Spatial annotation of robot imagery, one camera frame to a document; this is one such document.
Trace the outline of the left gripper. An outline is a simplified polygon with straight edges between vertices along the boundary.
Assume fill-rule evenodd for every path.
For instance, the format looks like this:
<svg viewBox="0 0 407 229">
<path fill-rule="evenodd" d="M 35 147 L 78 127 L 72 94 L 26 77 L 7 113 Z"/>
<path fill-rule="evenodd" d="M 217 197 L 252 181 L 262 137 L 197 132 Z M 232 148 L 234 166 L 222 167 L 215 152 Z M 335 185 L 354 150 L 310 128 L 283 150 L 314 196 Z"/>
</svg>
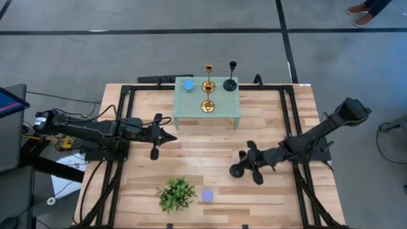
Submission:
<svg viewBox="0 0 407 229">
<path fill-rule="evenodd" d="M 150 159 L 157 160 L 159 156 L 158 145 L 160 143 L 160 135 L 162 136 L 162 144 L 166 142 L 176 141 L 177 138 L 166 132 L 164 128 L 160 128 L 160 122 L 162 121 L 163 116 L 161 113 L 155 114 L 153 121 L 145 123 L 142 128 L 141 139 L 143 142 L 149 142 L 153 144 L 153 147 L 150 152 Z"/>
</svg>

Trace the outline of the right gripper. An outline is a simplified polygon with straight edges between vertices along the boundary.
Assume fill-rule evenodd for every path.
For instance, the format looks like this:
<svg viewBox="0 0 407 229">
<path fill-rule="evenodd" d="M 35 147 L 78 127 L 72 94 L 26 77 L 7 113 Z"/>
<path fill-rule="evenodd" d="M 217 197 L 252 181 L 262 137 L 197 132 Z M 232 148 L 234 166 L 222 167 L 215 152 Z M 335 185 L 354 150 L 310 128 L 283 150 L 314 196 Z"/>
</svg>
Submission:
<svg viewBox="0 0 407 229">
<path fill-rule="evenodd" d="M 249 161 L 243 162 L 243 169 L 252 172 L 252 178 L 258 185 L 263 184 L 263 176 L 259 171 L 260 167 L 269 165 L 275 171 L 275 166 L 287 159 L 288 151 L 284 146 L 261 151 L 254 141 L 248 141 L 247 147 L 249 148 L 247 151 Z"/>
</svg>

